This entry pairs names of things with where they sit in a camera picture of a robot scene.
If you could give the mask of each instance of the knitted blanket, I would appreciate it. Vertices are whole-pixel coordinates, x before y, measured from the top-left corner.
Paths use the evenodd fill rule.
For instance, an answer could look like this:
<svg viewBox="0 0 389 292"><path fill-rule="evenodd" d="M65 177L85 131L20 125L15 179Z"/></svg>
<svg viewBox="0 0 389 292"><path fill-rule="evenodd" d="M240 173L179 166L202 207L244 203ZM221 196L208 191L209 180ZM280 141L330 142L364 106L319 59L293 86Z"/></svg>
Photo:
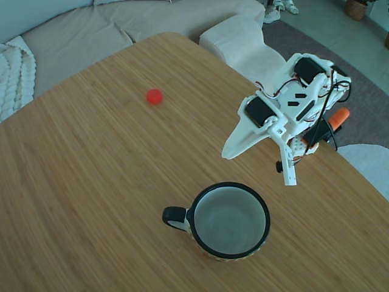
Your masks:
<svg viewBox="0 0 389 292"><path fill-rule="evenodd" d="M33 100L35 58L21 36L0 44L0 122Z"/></svg>

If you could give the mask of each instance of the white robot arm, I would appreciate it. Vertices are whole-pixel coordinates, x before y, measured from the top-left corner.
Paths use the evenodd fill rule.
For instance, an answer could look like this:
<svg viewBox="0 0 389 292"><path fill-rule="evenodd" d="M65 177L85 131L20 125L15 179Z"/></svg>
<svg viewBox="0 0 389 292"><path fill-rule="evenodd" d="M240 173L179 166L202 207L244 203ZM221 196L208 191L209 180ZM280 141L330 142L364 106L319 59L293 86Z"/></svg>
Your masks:
<svg viewBox="0 0 389 292"><path fill-rule="evenodd" d="M256 85L259 90L239 107L240 121L227 139L222 157L233 159L270 137L280 148L282 167L278 164L278 168L284 183L294 186L296 160L318 147L314 125L350 89L351 79L331 61L295 54L274 77L276 92L269 94L260 82ZM306 145L302 136L310 128L315 129L314 143Z"/></svg>

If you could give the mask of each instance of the white blanket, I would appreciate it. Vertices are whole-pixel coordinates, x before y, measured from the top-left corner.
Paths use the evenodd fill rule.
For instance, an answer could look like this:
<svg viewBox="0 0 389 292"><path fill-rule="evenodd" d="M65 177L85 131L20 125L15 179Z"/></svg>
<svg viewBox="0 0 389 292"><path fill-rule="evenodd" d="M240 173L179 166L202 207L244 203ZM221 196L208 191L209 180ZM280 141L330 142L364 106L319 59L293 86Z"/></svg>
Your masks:
<svg viewBox="0 0 389 292"><path fill-rule="evenodd" d="M21 36L0 44L0 122L33 100L35 58Z"/></svg>
<svg viewBox="0 0 389 292"><path fill-rule="evenodd" d="M355 144L339 147L339 153L389 201L389 149Z"/></svg>

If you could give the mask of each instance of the white mug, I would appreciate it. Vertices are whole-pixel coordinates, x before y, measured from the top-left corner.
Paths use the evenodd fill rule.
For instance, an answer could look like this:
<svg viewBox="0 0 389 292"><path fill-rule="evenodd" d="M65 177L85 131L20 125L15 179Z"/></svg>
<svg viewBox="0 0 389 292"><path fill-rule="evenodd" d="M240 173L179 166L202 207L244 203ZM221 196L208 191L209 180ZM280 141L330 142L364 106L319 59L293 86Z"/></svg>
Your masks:
<svg viewBox="0 0 389 292"><path fill-rule="evenodd" d="M223 262L252 255L270 231L270 213L263 199L237 182L206 188L189 209L165 208L162 220L191 233L207 255Z"/></svg>

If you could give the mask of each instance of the black mug handle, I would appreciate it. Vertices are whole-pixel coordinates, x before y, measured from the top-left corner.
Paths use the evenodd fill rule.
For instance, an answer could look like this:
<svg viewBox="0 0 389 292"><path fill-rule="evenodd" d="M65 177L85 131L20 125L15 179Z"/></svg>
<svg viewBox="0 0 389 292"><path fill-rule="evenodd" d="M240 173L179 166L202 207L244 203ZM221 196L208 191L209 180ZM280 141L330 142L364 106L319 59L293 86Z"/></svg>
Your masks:
<svg viewBox="0 0 389 292"><path fill-rule="evenodd" d="M173 228L189 231L190 225L187 220L187 210L183 207L167 207L162 213L162 221Z"/></svg>

